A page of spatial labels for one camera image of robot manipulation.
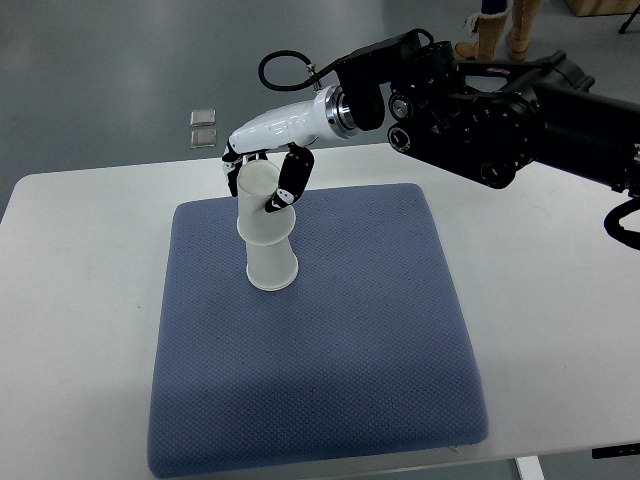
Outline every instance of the robotic hand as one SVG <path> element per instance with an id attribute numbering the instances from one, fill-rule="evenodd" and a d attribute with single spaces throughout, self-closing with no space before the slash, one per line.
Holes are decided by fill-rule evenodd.
<path id="1" fill-rule="evenodd" d="M 264 67 L 280 56 L 302 59 L 310 77 L 291 86 L 270 83 Z M 266 158 L 266 150 L 288 145 L 278 190 L 265 209 L 298 200 L 313 166 L 306 147 L 317 138 L 346 140 L 358 130 L 379 128 L 385 115 L 380 85 L 390 83 L 388 108 L 397 123 L 387 138 L 398 152 L 492 188 L 506 187 L 535 160 L 617 192 L 628 190 L 633 198 L 607 216 L 605 228 L 640 248 L 640 233 L 619 225 L 640 209 L 640 107 L 588 93 L 594 79 L 564 52 L 533 62 L 456 62 L 450 42 L 436 43 L 429 32 L 415 29 L 356 50 L 318 73 L 310 64 L 293 51 L 274 52 L 260 63 L 260 79 L 273 90 L 317 87 L 333 70 L 340 86 L 266 112 L 231 135 L 222 159 L 232 195 L 244 156 Z M 466 76 L 501 77 L 506 84 L 486 93 L 467 85 Z"/>

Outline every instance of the gray floor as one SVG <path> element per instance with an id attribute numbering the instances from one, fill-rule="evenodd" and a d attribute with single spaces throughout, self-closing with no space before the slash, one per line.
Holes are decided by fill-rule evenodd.
<path id="1" fill-rule="evenodd" d="M 15 183 L 28 174 L 220 156 L 225 139 L 245 121 L 309 98 L 309 92 L 276 93 L 259 83 L 257 65 L 273 50 L 300 50 L 324 66 L 414 27 L 438 40 L 467 40 L 464 19 L 479 4 L 2 0 L 0 215 Z M 625 18 L 576 18 L 563 0 L 548 0 L 530 57 L 563 49 L 596 78 L 592 93 L 640 104 L 640 18 L 619 35 Z M 499 56 L 505 56 L 502 44 Z M 276 81 L 305 76 L 295 62 L 278 67 L 269 72 Z M 191 150 L 189 114 L 206 107 L 217 109 L 219 144 Z M 350 144 L 385 138 L 382 128 Z M 640 477 L 639 457 L 594 461 L 590 452 L 577 452 L 543 457 L 541 463 L 550 480 Z M 508 461 L 388 476 L 518 478 Z"/>

